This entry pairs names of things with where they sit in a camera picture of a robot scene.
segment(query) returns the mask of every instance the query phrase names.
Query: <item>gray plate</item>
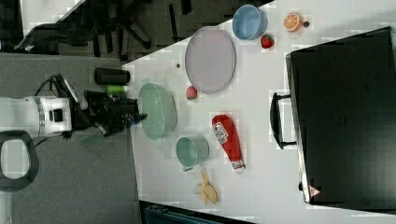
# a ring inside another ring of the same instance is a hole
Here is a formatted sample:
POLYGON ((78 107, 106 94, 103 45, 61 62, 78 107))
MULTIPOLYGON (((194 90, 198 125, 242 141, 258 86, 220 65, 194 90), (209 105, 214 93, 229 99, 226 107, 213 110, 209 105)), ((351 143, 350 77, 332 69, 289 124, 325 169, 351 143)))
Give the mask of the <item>gray plate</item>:
POLYGON ((185 61, 187 76, 195 89, 207 94, 222 91, 235 69, 231 38, 216 27, 204 27, 191 38, 185 61))

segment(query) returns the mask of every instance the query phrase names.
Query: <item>teal cup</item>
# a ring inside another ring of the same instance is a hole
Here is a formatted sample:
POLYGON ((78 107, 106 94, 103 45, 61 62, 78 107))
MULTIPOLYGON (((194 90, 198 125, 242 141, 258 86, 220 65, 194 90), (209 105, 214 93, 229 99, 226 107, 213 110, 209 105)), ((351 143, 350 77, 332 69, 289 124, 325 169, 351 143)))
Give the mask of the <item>teal cup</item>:
POLYGON ((183 170, 190 171, 195 165, 206 161, 209 156, 209 144, 201 135, 181 137, 177 141, 176 154, 183 170))

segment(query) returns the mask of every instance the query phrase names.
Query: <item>red warning label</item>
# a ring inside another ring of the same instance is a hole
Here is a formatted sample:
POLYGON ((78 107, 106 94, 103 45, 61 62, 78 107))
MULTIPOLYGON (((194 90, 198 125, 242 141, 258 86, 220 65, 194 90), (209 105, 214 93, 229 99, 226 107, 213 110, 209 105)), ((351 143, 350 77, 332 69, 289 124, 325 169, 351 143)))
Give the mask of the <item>red warning label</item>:
POLYGON ((320 191, 315 189, 312 186, 309 186, 309 194, 311 195, 311 198, 317 196, 318 194, 320 194, 320 191))

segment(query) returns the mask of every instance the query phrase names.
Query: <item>green bowl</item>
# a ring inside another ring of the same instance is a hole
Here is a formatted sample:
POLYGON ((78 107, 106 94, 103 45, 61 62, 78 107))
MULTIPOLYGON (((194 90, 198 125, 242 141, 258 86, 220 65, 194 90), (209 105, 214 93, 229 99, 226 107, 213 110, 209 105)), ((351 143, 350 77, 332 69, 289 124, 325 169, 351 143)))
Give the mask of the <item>green bowl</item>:
POLYGON ((174 130, 177 121, 175 101, 164 87, 146 83, 140 89, 138 104, 140 113, 148 114, 142 120, 142 127, 149 139, 159 140, 174 130))

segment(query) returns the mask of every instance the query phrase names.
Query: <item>suitcase handle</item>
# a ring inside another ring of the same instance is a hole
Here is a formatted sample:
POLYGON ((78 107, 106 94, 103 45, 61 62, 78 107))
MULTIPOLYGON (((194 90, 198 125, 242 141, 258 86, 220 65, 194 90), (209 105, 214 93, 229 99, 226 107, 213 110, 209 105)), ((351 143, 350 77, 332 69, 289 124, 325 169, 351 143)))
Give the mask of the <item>suitcase handle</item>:
POLYGON ((278 95, 274 93, 273 100, 271 102, 270 108, 270 120, 271 120, 271 129, 273 131, 274 138, 277 144, 280 146, 280 149, 283 149, 285 146, 296 145, 296 142, 284 142, 282 135, 282 123, 280 121, 280 112, 279 112, 279 100, 288 99, 289 95, 278 95))

